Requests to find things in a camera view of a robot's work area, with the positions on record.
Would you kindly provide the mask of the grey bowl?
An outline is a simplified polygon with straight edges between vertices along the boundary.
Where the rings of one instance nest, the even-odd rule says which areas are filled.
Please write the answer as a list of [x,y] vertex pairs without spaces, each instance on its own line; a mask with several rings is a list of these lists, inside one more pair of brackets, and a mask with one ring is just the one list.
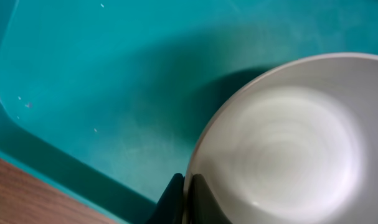
[[378,223],[378,55],[255,78],[207,124],[184,190],[197,174],[232,223]]

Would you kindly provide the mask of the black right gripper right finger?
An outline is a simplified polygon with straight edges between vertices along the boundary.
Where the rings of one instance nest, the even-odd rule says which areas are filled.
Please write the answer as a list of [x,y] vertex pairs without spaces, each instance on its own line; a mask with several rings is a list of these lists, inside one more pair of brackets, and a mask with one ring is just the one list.
[[188,212],[188,220],[191,224],[232,224],[201,174],[192,176],[188,195]]

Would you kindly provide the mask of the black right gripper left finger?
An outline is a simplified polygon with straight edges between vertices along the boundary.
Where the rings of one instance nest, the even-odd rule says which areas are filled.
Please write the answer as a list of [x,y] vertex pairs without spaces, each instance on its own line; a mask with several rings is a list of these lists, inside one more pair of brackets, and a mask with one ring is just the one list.
[[184,210],[184,176],[173,175],[146,224],[181,224]]

